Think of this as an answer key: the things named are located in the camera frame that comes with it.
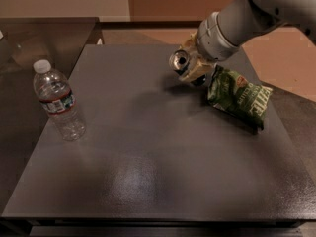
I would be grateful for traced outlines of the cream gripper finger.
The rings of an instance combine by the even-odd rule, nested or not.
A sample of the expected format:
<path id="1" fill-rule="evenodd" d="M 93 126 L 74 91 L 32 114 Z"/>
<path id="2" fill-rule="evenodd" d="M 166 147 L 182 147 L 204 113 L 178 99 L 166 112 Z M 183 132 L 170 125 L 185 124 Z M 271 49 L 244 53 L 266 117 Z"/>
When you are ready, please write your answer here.
<path id="1" fill-rule="evenodd" d="M 195 60 L 194 64 L 189 65 L 189 68 L 183 75 L 179 77 L 179 80 L 182 82 L 193 82 L 199 77 L 210 72 L 215 67 L 215 65 L 215 62 L 210 62 L 209 60 L 199 57 Z"/>
<path id="2" fill-rule="evenodd" d="M 180 50 L 187 53 L 197 52 L 197 33 L 190 34 L 190 37 L 180 45 Z"/>

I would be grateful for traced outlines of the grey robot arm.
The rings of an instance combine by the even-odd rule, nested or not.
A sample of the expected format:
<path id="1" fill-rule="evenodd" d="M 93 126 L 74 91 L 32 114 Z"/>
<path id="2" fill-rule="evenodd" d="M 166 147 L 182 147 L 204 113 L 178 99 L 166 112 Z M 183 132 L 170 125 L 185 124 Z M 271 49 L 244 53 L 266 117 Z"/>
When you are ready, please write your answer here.
<path id="1" fill-rule="evenodd" d="M 195 61 L 180 79 L 197 80 L 245 42 L 284 24 L 298 28 L 316 43 L 316 0 L 233 0 L 203 20 L 182 45 L 194 53 Z"/>

